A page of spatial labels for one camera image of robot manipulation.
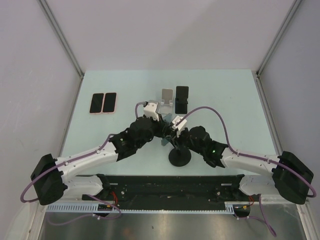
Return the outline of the black round base phone stand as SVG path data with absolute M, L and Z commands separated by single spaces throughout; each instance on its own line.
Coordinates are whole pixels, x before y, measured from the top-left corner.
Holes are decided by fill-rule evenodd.
M 171 143 L 173 149 L 169 152 L 168 160 L 175 167 L 183 167 L 189 164 L 192 155 L 187 143 Z

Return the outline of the black folding phone stand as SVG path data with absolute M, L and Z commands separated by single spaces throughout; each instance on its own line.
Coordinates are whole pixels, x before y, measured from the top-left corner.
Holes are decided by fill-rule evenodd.
M 188 86 L 176 86 L 175 89 L 175 113 L 187 114 L 188 113 Z

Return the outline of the pink cased smartphone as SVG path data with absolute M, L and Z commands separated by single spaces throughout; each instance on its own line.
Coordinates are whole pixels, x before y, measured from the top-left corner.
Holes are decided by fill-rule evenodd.
M 103 102 L 104 102 L 104 94 L 94 93 L 91 98 L 89 113 L 100 114 L 102 112 Z
M 116 92 L 108 92 L 104 96 L 103 108 L 102 112 L 105 114 L 111 114 L 115 112 L 117 101 L 117 93 Z

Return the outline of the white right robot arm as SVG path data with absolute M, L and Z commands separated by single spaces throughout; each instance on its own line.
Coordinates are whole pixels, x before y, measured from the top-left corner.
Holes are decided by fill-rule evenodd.
M 212 140 L 203 126 L 188 130 L 173 126 L 173 142 L 179 147 L 193 151 L 203 157 L 211 167 L 241 169 L 274 182 L 279 195 L 294 204 L 303 205 L 311 188 L 313 172 L 293 153 L 283 151 L 281 155 L 253 155 L 231 150 L 225 143 Z

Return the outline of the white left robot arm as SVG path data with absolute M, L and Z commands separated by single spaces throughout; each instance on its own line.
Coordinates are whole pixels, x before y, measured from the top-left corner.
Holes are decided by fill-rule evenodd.
M 174 131 L 171 123 L 142 116 L 124 131 L 110 134 L 98 148 L 67 157 L 42 156 L 30 176 L 37 200 L 42 206 L 58 201 L 70 189 L 67 183 L 84 170 L 128 158 L 153 138 L 163 139 Z

